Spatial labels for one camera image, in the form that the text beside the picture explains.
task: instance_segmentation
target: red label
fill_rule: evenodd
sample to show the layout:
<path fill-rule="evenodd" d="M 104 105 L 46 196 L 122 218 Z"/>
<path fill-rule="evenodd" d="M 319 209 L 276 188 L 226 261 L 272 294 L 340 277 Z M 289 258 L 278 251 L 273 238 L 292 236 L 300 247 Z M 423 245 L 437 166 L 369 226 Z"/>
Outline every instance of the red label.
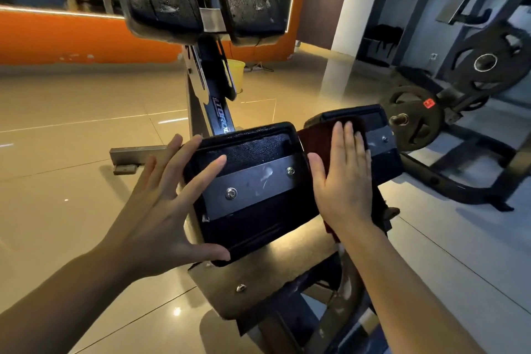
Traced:
<path fill-rule="evenodd" d="M 424 101 L 424 106 L 428 109 L 435 106 L 435 101 L 431 98 L 428 98 L 426 101 Z"/>

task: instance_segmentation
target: person's right hand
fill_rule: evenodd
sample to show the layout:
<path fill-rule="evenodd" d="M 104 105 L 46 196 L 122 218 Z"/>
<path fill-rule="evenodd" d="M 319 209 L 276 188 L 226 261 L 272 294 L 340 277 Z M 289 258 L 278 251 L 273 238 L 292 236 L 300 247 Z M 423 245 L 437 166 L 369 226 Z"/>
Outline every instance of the person's right hand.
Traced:
<path fill-rule="evenodd" d="M 337 122 L 332 132 L 328 177 L 323 161 L 309 153 L 315 202 L 323 220 L 337 233 L 349 226 L 372 223 L 371 153 L 365 151 L 362 135 L 354 135 L 352 123 L 345 129 Z"/>

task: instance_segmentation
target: yellow bucket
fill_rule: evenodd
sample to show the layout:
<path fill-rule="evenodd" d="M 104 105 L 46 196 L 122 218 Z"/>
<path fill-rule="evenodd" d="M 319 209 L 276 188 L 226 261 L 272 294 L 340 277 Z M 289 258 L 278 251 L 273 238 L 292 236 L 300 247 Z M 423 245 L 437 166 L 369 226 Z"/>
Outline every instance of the yellow bucket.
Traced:
<path fill-rule="evenodd" d="M 243 91 L 243 69 L 245 62 L 232 59 L 227 59 L 227 62 L 229 63 L 230 74 L 233 77 L 236 92 L 239 94 Z"/>

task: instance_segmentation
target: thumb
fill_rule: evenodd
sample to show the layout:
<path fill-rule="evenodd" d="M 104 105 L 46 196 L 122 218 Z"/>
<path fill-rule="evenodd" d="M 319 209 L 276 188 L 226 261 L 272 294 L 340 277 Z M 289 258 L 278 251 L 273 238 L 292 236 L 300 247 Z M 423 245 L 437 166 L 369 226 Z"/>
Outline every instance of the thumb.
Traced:
<path fill-rule="evenodd" d="M 230 252 L 227 248 L 215 243 L 201 243 L 190 245 L 189 263 L 206 262 L 206 261 L 225 261 L 230 260 Z"/>
<path fill-rule="evenodd" d="M 316 153 L 308 153 L 309 167 L 312 170 L 313 191 L 321 190 L 327 179 L 322 158 Z"/>

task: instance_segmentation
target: brand logo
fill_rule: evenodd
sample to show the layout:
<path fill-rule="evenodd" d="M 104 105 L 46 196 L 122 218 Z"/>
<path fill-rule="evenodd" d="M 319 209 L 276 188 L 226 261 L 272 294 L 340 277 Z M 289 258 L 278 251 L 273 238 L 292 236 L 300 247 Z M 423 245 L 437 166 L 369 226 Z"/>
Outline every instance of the brand logo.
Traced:
<path fill-rule="evenodd" d="M 227 123 L 227 117 L 223 110 L 222 103 L 216 97 L 212 97 L 214 103 L 214 109 L 216 110 L 216 116 L 218 117 L 219 127 L 223 129 L 223 133 L 230 133 L 229 125 Z"/>

